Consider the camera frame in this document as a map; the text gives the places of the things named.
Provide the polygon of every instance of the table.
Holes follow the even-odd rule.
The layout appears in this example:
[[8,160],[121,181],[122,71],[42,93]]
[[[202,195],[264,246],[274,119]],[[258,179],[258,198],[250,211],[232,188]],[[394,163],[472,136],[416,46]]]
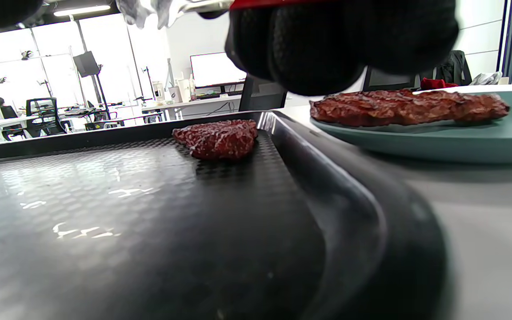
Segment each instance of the table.
[[[0,120],[0,142],[6,142],[7,140],[4,138],[2,130],[6,126],[12,125],[21,125],[21,128],[25,129],[27,127],[27,120],[37,119],[39,116],[29,116],[29,117],[18,117],[18,118],[9,118]],[[32,136],[27,132],[27,130],[23,130],[25,136],[27,138],[32,138]]]
[[240,98],[242,98],[242,95],[234,95],[234,96],[227,96],[227,97],[218,97],[218,98],[209,98],[209,99],[201,99],[201,100],[195,100],[195,101],[189,101],[187,103],[175,103],[175,104],[167,104],[167,105],[159,105],[159,106],[148,106],[143,107],[142,111],[151,111],[151,110],[167,110],[169,112],[169,119],[170,120],[176,120],[176,112],[175,109],[185,109],[188,107],[193,106],[199,106],[203,104],[210,104],[210,103],[226,103],[226,102],[234,102],[234,101],[240,101]]
[[[309,106],[279,111],[319,132],[309,122]],[[432,204],[455,266],[455,320],[512,319],[512,165],[404,160],[329,139],[400,178]]]

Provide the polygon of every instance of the computer monitor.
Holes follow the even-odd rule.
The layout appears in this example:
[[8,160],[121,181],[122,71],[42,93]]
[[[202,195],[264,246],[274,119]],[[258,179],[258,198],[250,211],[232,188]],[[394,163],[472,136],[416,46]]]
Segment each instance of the computer monitor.
[[238,69],[225,52],[191,56],[195,88],[219,87],[243,83],[246,73]]
[[364,76],[363,91],[400,90],[420,87],[418,75],[398,76],[385,73],[378,69],[367,67]]

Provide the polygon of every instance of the teal plate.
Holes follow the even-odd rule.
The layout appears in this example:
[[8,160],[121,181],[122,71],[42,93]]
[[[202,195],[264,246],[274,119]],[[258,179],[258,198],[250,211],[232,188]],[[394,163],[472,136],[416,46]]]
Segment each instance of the teal plate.
[[511,106],[511,111],[505,118],[483,125],[462,126],[442,121],[351,128],[313,118],[311,122],[331,136],[372,152],[442,162],[512,164],[512,91],[496,94]]

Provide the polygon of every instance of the ceiling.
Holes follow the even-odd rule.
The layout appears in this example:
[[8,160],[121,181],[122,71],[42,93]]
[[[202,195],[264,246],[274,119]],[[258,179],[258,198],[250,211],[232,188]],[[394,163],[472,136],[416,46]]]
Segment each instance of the ceiling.
[[120,12],[116,6],[116,0],[44,0],[43,6],[41,6],[41,8],[39,8],[39,10],[30,18],[23,21],[22,25],[17,24],[8,28],[2,28],[0,29],[0,32],[67,22],[70,21],[69,16],[55,16],[54,13],[62,10],[99,6],[103,4],[108,4],[110,6],[110,10],[77,14],[73,18],[75,20],[83,20],[87,18],[94,18],[95,16],[108,16],[110,14],[117,14]]

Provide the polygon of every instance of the grilled meat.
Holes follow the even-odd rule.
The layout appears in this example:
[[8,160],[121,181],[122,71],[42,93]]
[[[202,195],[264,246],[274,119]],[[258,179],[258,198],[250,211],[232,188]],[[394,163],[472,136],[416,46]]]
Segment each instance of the grilled meat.
[[256,122],[231,120],[173,130],[173,137],[203,160],[240,160],[252,152],[258,136]]
[[417,125],[442,120],[481,122],[508,115],[510,107],[497,95],[466,95],[408,90],[340,93],[311,102],[318,121],[347,126]]

